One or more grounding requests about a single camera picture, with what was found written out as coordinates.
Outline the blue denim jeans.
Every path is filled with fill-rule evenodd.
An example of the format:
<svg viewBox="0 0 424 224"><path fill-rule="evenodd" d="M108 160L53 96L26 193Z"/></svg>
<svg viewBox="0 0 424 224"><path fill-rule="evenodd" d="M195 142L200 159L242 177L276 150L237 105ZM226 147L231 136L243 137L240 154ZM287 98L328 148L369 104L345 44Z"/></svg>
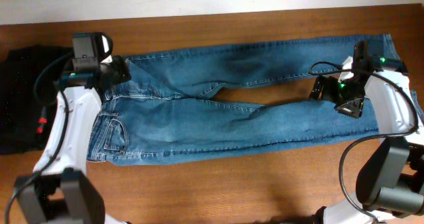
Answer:
<svg viewBox="0 0 424 224"><path fill-rule="evenodd" d="M215 101L223 88L302 80L321 62L344 62L365 34L231 44L125 57L132 79L107 90L87 159L165 165L332 144L378 132L370 102L361 118L328 101L279 106Z"/></svg>

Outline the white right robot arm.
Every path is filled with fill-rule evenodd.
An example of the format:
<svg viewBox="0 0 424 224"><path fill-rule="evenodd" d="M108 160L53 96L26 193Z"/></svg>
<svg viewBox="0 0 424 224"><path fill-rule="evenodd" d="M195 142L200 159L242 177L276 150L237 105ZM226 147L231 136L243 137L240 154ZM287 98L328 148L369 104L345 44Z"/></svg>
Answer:
<svg viewBox="0 0 424 224"><path fill-rule="evenodd" d="M338 113L354 118L361 116L369 99L378 124L378 134L360 138L344 150L339 161L344 200L322 207L314 223L386 223L422 216L423 118L403 61L383 55L382 43L363 40L333 71L308 72L316 77L310 98L330 101ZM345 158L356 145L374 139L380 145L358 173L355 192L348 194Z"/></svg>

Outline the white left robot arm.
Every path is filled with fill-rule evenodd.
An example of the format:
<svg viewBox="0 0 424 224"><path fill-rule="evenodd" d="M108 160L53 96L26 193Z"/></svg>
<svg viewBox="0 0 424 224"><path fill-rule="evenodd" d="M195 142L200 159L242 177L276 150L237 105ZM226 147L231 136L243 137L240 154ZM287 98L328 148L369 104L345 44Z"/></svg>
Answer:
<svg viewBox="0 0 424 224"><path fill-rule="evenodd" d="M56 115L32 174L15 180L6 223L13 202L27 223L117 223L87 178L86 158L101 94L131 75L123 58L112 54L113 41L104 32L75 34L72 44L72 50L47 65L34 83L35 96L43 83L54 88Z"/></svg>

